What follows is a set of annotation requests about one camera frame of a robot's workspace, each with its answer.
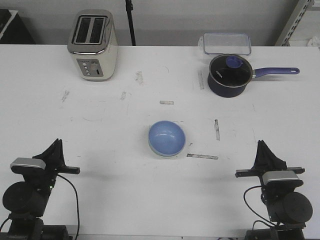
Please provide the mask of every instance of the plastic food container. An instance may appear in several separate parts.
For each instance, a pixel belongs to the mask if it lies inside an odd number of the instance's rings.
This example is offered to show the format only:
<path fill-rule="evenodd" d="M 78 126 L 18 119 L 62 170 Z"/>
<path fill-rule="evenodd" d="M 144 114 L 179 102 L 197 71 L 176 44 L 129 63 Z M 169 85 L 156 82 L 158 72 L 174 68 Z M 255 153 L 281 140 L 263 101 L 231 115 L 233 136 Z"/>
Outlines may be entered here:
<path fill-rule="evenodd" d="M 206 32 L 200 37 L 198 47 L 205 64 L 221 54 L 247 56 L 251 54 L 250 38 L 245 33 Z"/>

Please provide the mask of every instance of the white wall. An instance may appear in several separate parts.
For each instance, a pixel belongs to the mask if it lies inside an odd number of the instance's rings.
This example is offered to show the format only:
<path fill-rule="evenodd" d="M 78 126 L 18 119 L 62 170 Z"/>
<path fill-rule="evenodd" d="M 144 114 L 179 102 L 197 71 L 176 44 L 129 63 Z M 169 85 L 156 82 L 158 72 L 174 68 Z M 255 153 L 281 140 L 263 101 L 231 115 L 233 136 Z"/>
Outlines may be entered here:
<path fill-rule="evenodd" d="M 298 0 L 132 0 L 137 45 L 195 46 L 205 32 L 247 33 L 254 46 L 273 45 Z M 106 9 L 120 45 L 130 45 L 125 0 L 1 0 L 19 10 L 38 44 L 66 44 L 75 14 Z"/>

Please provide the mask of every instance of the scuff mark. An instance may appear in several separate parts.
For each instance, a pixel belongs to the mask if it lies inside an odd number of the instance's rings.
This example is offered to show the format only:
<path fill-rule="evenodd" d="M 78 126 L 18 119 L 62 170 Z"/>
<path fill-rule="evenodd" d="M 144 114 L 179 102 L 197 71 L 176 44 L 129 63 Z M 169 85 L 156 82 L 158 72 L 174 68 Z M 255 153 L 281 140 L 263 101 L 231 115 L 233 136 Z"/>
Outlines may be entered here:
<path fill-rule="evenodd" d="M 191 153 L 188 153 L 186 156 L 187 156 L 187 158 L 214 159 L 214 160 L 217 160 L 217 159 L 218 159 L 217 156 L 201 155 L 201 154 L 191 154 Z"/>
<path fill-rule="evenodd" d="M 174 101 L 164 101 L 164 100 L 161 100 L 161 101 L 160 101 L 160 104 L 173 105 L 173 104 L 174 104 Z"/>
<path fill-rule="evenodd" d="M 252 128 L 252 132 L 253 132 L 253 138 L 254 138 L 254 142 L 256 143 L 257 142 L 257 139 L 256 139 L 256 133 L 255 133 L 255 130 Z"/>
<path fill-rule="evenodd" d="M 96 120 L 90 120 L 90 119 L 86 119 L 86 118 L 83 117 L 83 119 L 88 121 L 88 122 L 97 122 L 97 121 L 102 122 L 102 118 L 99 118 L 99 119 L 96 119 Z"/>
<path fill-rule="evenodd" d="M 139 84 L 139 85 L 143 85 L 144 84 L 144 78 L 142 76 L 142 71 L 137 71 L 135 73 L 135 81 Z"/>
<path fill-rule="evenodd" d="M 163 66 L 164 68 L 166 68 L 168 70 L 168 73 L 169 73 L 169 68 L 167 66 Z"/>
<path fill-rule="evenodd" d="M 220 141 L 220 131 L 219 131 L 218 119 L 215 119 L 215 120 L 214 120 L 214 128 L 215 128 L 216 140 L 217 140 L 217 141 Z"/>
<path fill-rule="evenodd" d="M 127 96 L 127 92 L 123 91 L 122 94 L 121 94 L 120 99 L 121 99 L 121 100 L 125 100 L 125 99 L 126 99 L 126 96 Z"/>
<path fill-rule="evenodd" d="M 174 123 L 176 123 L 176 124 L 178 124 L 178 125 L 180 125 L 181 123 L 183 123 L 183 121 L 172 121 L 172 122 L 174 122 Z"/>
<path fill-rule="evenodd" d="M 70 94 L 70 92 L 67 91 L 67 90 L 65 90 L 61 101 L 64 102 L 64 101 L 67 99 L 67 97 L 68 97 L 69 94 Z"/>
<path fill-rule="evenodd" d="M 201 90 L 205 89 L 205 87 L 204 87 L 204 78 L 203 78 L 203 75 L 202 75 L 202 71 L 201 71 L 201 70 L 198 71 L 198 78 L 199 78 L 199 86 L 200 86 L 200 89 L 201 89 Z"/>

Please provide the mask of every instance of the purple handle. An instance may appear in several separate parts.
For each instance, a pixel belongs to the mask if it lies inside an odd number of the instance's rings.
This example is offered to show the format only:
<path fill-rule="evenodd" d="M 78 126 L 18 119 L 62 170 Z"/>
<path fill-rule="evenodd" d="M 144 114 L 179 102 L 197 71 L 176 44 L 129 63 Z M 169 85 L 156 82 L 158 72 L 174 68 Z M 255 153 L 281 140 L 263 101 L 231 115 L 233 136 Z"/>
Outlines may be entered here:
<path fill-rule="evenodd" d="M 255 69 L 255 77 L 261 77 L 267 74 L 298 74 L 299 68 L 296 67 L 264 67 Z"/>

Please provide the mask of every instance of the black cable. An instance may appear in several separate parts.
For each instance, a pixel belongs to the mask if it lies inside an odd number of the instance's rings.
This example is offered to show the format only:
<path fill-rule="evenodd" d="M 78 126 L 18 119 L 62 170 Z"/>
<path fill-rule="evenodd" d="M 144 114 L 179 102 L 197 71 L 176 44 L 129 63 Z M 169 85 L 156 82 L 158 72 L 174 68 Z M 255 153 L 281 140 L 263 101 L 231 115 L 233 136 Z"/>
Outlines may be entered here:
<path fill-rule="evenodd" d="M 252 187 L 250 187 L 250 188 L 248 188 L 247 190 L 244 191 L 244 194 L 243 194 L 244 203 L 245 203 L 246 206 L 247 206 L 255 215 L 257 215 L 259 218 L 265 220 L 267 223 L 269 223 L 269 224 L 271 224 L 271 225 L 273 225 L 273 226 L 276 226 L 276 224 L 274 224 L 273 222 L 265 219 L 263 216 L 261 216 L 261 215 L 259 215 L 258 213 L 256 213 L 256 212 L 249 206 L 249 204 L 247 203 L 247 200 L 246 200 L 246 194 L 247 194 L 247 192 L 250 191 L 250 190 L 252 190 L 252 189 L 256 189 L 256 188 L 262 188 L 262 186 L 261 186 L 261 185 L 259 185 L 259 186 L 252 186 Z"/>
<path fill-rule="evenodd" d="M 71 181 L 69 181 L 68 179 L 66 179 L 64 176 L 61 176 L 59 174 L 57 174 L 58 177 L 66 180 L 73 188 L 74 192 L 75 192 L 75 199 L 76 199 L 76 214 L 77 214 L 77 221 L 78 221 L 78 226 L 77 226 L 77 230 L 76 230 L 76 235 L 74 240 L 77 240 L 78 236 L 79 236 L 79 230 L 80 230 L 80 213 L 79 213 L 79 199 L 78 199 L 78 192 L 76 190 L 76 187 L 72 184 Z"/>
<path fill-rule="evenodd" d="M 3 223 L 0 226 L 0 232 L 1 232 L 2 228 L 4 227 L 4 225 L 6 224 L 6 222 L 8 222 L 9 219 L 10 218 L 8 217 L 6 220 L 3 221 Z"/>
<path fill-rule="evenodd" d="M 266 222 L 264 222 L 264 221 L 261 221 L 261 220 L 255 220 L 254 222 L 253 222 L 253 225 L 252 225 L 252 231 L 254 230 L 254 227 L 255 227 L 255 224 L 256 223 L 262 223 L 262 224 L 264 224 L 264 225 L 266 225 L 267 227 L 269 227 L 269 228 L 271 228 L 272 226 L 271 225 L 269 225 L 269 224 L 267 224 Z"/>

